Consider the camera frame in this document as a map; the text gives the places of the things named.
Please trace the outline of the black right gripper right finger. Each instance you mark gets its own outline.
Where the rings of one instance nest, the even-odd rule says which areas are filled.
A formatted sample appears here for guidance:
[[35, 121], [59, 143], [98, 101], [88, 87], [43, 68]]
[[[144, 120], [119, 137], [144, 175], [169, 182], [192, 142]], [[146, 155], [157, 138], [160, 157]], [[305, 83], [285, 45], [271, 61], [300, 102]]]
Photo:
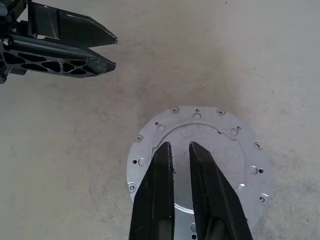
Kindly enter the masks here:
[[192, 141], [189, 164], [197, 240], [253, 240], [240, 199], [211, 153]]

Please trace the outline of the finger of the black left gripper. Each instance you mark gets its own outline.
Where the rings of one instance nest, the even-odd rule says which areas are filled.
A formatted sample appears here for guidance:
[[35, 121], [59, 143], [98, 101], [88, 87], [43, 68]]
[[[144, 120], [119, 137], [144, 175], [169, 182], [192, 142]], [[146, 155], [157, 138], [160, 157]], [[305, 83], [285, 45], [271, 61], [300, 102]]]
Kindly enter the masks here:
[[31, 35], [65, 45], [92, 48], [118, 43], [118, 38], [93, 18], [36, 2], [28, 5], [28, 24]]
[[88, 78], [115, 70], [116, 63], [89, 48], [17, 34], [1, 38], [1, 78], [27, 71]]

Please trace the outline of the round hinged motor housing lid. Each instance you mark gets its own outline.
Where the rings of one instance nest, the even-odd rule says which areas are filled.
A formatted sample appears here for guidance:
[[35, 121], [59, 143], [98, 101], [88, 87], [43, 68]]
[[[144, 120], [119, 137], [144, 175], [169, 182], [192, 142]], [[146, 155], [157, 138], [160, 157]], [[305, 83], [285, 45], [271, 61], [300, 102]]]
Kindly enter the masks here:
[[127, 160], [126, 179], [135, 198], [157, 149], [169, 142], [174, 169], [173, 240], [196, 240], [189, 143], [208, 150], [236, 192], [253, 229], [271, 194], [272, 170], [255, 132], [239, 118], [216, 107], [178, 106], [154, 116], [139, 132]]

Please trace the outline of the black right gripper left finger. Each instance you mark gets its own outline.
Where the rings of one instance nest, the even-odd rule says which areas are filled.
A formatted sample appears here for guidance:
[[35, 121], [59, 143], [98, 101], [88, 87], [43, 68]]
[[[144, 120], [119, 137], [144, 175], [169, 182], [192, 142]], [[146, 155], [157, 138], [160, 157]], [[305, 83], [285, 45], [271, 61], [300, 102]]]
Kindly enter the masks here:
[[133, 201], [129, 240], [174, 240], [172, 148], [164, 142], [154, 153]]

